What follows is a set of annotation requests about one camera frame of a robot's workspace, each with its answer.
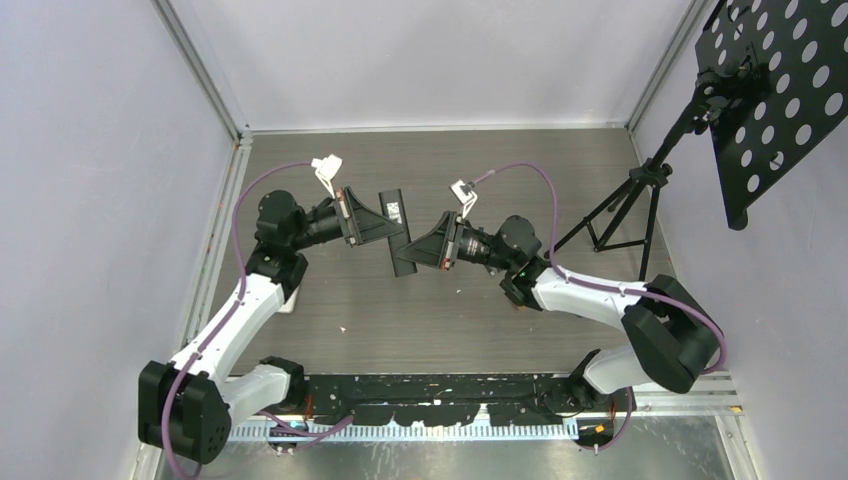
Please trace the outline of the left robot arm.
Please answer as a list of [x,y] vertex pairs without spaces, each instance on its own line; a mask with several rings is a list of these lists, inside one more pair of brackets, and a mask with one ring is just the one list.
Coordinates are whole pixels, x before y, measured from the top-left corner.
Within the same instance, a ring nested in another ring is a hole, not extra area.
[[292,311],[308,268],[304,250],[337,239],[351,247],[387,240],[392,252],[410,240],[402,192],[383,191],[377,210],[344,187],[306,210],[285,190],[258,205],[255,247],[228,305],[168,362],[149,362],[138,382],[139,440],[200,465],[223,450],[233,427],[275,406],[284,414],[307,402],[302,365],[262,359],[231,380],[236,361],[275,314]]

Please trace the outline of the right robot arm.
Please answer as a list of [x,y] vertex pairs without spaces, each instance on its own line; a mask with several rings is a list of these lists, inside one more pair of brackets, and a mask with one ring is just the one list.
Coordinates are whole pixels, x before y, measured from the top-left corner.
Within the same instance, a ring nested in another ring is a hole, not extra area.
[[721,330],[673,277],[618,282],[556,267],[525,218],[508,217],[494,233],[445,212],[427,234],[397,249],[396,258],[449,270],[456,262],[503,273],[499,286],[517,307],[565,312],[622,331],[626,345],[589,353],[571,373],[571,397],[596,410],[612,393],[653,382],[685,394],[720,364]]

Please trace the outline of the black remote control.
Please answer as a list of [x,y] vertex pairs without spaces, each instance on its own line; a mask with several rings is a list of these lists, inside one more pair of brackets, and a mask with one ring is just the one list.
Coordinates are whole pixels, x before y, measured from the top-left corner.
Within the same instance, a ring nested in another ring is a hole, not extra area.
[[411,242],[402,191],[400,189],[381,191],[379,200],[382,214],[399,227],[397,232],[387,238],[394,275],[404,277],[415,274],[418,271],[416,264],[397,256],[400,248]]

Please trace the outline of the white remote control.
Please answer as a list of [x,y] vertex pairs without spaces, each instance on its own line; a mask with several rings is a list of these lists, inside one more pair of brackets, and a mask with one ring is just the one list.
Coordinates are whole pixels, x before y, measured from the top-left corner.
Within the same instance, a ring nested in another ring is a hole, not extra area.
[[285,302],[280,306],[277,310],[279,314],[290,314],[294,311],[297,298],[299,294],[299,288],[294,289],[291,294],[286,298]]

